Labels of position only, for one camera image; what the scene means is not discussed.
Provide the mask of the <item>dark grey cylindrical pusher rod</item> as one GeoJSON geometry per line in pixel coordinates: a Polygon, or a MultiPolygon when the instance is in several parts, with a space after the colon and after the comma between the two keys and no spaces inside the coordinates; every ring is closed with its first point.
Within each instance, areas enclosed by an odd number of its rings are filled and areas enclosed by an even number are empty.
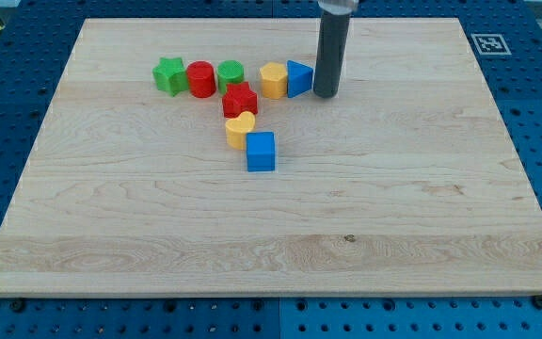
{"type": "Polygon", "coordinates": [[[349,23],[350,14],[322,10],[313,78],[313,92],[321,98],[338,93],[349,23]]]}

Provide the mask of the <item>silver rod mount collar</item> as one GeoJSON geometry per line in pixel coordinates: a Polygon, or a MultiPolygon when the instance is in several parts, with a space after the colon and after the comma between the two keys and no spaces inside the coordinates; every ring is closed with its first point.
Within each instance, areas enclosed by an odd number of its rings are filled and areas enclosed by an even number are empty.
{"type": "Polygon", "coordinates": [[[318,0],[319,7],[331,14],[351,14],[359,6],[359,0],[318,0]]]}

